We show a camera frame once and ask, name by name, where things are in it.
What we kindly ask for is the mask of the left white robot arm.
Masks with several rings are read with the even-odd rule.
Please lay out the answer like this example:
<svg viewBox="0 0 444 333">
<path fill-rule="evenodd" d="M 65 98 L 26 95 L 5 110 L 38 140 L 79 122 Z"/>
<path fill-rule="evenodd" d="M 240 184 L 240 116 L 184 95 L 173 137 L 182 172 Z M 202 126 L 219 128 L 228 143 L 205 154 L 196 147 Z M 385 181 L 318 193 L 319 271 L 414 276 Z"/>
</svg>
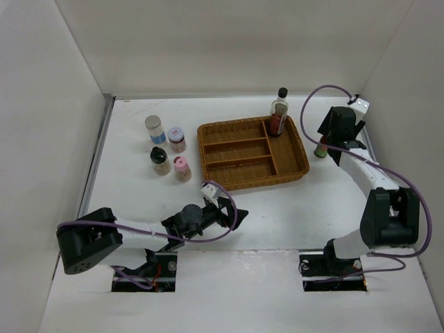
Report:
<svg viewBox="0 0 444 333">
<path fill-rule="evenodd" d="M 248 211 L 235 209 L 227 198 L 219 198 L 217 204 L 207 200 L 204 207 L 188 204 L 160 223 L 147 225 L 119 219 L 104 207 L 62 223 L 56 237 L 67 275 L 105 265 L 146 277 L 155 270 L 158 255 L 187 242 L 203 242 L 204 231 L 214 224 L 234 231 L 247 216 Z"/>
</svg>

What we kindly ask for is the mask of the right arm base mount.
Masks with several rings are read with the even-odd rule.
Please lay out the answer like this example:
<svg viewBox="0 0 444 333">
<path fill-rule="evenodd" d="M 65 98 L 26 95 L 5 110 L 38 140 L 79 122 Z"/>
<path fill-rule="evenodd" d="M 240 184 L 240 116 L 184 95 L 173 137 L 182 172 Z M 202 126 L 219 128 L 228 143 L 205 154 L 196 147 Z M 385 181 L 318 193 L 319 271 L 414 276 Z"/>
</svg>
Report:
<svg viewBox="0 0 444 333">
<path fill-rule="evenodd" d="M 302 276 L 302 288 L 306 292 L 367 291 L 359 258 L 340 259 L 328 264 L 320 252 L 302 252 L 299 259 L 298 270 Z"/>
</svg>

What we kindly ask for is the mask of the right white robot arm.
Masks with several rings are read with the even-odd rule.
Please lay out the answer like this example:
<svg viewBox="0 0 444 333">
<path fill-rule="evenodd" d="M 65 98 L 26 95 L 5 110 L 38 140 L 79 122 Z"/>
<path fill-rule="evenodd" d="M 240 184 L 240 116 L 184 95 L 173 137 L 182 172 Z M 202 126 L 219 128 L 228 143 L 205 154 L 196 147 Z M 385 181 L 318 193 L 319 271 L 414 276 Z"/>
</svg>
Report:
<svg viewBox="0 0 444 333">
<path fill-rule="evenodd" d="M 328 155 L 367 198 L 359 228 L 330 239 L 322 266 L 330 275 L 349 274 L 355 260 L 378 248 L 413 245 L 418 240 L 420 200 L 409 187 L 389 178 L 357 139 L 365 123 L 349 107 L 332 107 L 318 129 Z"/>
</svg>

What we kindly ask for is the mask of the tall red-label sauce bottle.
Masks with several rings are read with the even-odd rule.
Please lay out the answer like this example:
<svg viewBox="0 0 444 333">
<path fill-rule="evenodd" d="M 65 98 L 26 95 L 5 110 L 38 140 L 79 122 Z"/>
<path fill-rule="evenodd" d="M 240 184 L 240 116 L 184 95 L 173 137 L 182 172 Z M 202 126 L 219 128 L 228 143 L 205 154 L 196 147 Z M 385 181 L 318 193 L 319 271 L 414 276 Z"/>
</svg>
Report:
<svg viewBox="0 0 444 333">
<path fill-rule="evenodd" d="M 271 104 L 270 118 L 268 120 L 268 133 L 273 137 L 282 134 L 289 104 L 287 103 L 288 89 L 281 87 L 277 92 L 277 98 Z"/>
</svg>

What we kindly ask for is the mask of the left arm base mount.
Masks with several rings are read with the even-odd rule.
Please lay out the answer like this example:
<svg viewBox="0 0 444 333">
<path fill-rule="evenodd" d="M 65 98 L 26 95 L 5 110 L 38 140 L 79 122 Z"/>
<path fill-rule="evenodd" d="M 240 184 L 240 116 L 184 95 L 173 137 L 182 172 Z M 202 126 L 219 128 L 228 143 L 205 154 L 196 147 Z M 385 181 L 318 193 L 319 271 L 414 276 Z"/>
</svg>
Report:
<svg viewBox="0 0 444 333">
<path fill-rule="evenodd" d="M 119 266 L 118 269 L 138 285 L 114 272 L 111 292 L 117 293 L 166 293 L 176 290 L 176 273 L 178 265 L 177 253 L 154 253 L 147 250 L 146 262 L 130 269 Z"/>
</svg>

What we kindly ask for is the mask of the green-label yellow-cap sauce bottle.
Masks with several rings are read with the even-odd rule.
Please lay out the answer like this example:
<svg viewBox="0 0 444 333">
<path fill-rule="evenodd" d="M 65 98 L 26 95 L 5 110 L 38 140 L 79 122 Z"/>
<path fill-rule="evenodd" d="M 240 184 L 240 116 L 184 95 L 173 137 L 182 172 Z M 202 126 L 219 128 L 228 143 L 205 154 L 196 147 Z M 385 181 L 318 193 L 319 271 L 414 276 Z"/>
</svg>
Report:
<svg viewBox="0 0 444 333">
<path fill-rule="evenodd" d="M 327 148 L 325 147 L 327 143 L 326 137 L 322 136 L 319 144 L 316 146 L 316 149 L 314 150 L 314 155 L 318 158 L 325 158 L 327 157 Z"/>
</svg>

